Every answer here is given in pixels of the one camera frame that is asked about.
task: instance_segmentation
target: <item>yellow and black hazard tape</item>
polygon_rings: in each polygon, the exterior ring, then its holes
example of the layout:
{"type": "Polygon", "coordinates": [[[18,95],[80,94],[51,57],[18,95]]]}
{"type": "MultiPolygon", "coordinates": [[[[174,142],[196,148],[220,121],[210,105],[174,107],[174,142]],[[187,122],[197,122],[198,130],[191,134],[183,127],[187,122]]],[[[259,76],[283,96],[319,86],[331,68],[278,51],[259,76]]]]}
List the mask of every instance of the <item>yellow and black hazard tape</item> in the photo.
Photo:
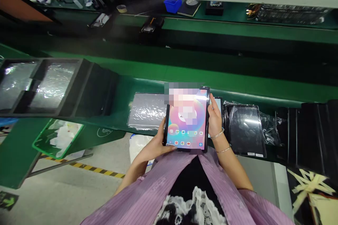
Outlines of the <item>yellow and black hazard tape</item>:
{"type": "MultiPolygon", "coordinates": [[[[59,163],[68,162],[68,160],[66,160],[66,159],[57,160],[57,159],[54,159],[50,156],[43,155],[43,154],[41,155],[41,158],[44,158],[44,159],[47,159],[47,160],[52,160],[52,161],[59,162],[59,163]]],[[[124,176],[125,176],[125,174],[122,174],[122,173],[117,173],[117,172],[114,172],[114,171],[108,171],[108,170],[105,170],[105,169],[97,168],[97,167],[94,167],[94,166],[91,166],[91,165],[86,165],[86,164],[78,163],[78,162],[73,162],[73,163],[70,163],[69,165],[76,167],[76,168],[81,168],[81,169],[85,169],[85,170],[88,170],[88,171],[93,171],[93,172],[96,172],[96,173],[104,174],[104,175],[107,175],[107,176],[113,176],[113,177],[116,177],[116,178],[124,178],[124,176]]]]}

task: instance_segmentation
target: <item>pink striped fabric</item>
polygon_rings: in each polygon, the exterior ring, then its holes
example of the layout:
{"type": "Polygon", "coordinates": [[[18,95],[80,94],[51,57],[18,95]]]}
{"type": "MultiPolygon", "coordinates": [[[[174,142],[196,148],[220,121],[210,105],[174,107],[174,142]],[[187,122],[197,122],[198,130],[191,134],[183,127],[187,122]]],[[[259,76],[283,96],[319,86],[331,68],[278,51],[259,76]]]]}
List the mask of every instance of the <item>pink striped fabric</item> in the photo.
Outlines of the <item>pink striped fabric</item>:
{"type": "MultiPolygon", "coordinates": [[[[152,224],[181,171],[196,155],[171,152],[156,166],[88,216],[82,225],[152,224]]],[[[287,225],[292,221],[276,206],[249,190],[237,190],[218,163],[213,148],[199,155],[201,165],[223,208],[229,225],[287,225]]]]}

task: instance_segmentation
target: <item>hand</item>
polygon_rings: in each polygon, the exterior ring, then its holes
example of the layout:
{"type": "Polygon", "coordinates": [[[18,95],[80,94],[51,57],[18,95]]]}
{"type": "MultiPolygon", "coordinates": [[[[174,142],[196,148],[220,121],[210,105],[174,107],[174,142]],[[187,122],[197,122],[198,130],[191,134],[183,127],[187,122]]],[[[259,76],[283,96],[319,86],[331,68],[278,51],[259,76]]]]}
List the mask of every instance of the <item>hand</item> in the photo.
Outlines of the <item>hand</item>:
{"type": "Polygon", "coordinates": [[[136,163],[142,163],[155,159],[156,157],[168,153],[177,149],[175,146],[163,146],[163,127],[165,124],[165,117],[162,120],[160,126],[158,127],[157,134],[151,139],[151,141],[141,150],[141,152],[136,156],[136,163]]]}
{"type": "Polygon", "coordinates": [[[208,106],[209,112],[209,134],[211,137],[222,132],[222,116],[212,93],[210,93],[211,104],[208,106]]]}

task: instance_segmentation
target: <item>lace trim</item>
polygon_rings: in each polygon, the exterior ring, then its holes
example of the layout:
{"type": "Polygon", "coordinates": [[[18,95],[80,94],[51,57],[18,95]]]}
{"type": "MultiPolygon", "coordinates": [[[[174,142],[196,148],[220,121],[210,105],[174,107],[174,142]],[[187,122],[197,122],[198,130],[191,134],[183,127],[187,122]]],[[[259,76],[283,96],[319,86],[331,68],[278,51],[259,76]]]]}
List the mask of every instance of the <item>lace trim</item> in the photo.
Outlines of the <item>lace trim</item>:
{"type": "Polygon", "coordinates": [[[167,220],[169,222],[169,218],[175,218],[175,225],[179,225],[189,212],[193,215],[192,223],[199,225],[227,224],[225,217],[218,212],[218,209],[208,198],[206,192],[195,186],[193,198],[187,202],[180,196],[168,195],[154,221],[154,225],[160,220],[167,220]],[[171,212],[173,209],[169,209],[173,206],[175,207],[175,214],[171,212]]]}

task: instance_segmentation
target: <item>green arrow sign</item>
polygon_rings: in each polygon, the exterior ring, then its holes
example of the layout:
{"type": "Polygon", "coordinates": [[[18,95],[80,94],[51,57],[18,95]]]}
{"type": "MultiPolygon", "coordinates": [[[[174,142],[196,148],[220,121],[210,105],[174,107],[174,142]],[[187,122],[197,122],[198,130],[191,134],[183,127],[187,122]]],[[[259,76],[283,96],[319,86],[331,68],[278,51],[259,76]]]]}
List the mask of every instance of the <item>green arrow sign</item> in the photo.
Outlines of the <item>green arrow sign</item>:
{"type": "Polygon", "coordinates": [[[8,192],[0,192],[0,208],[10,211],[17,202],[19,196],[8,192]]]}
{"type": "Polygon", "coordinates": [[[12,206],[15,203],[15,200],[13,197],[11,197],[10,199],[4,199],[3,203],[7,204],[5,207],[9,207],[12,206]]]}

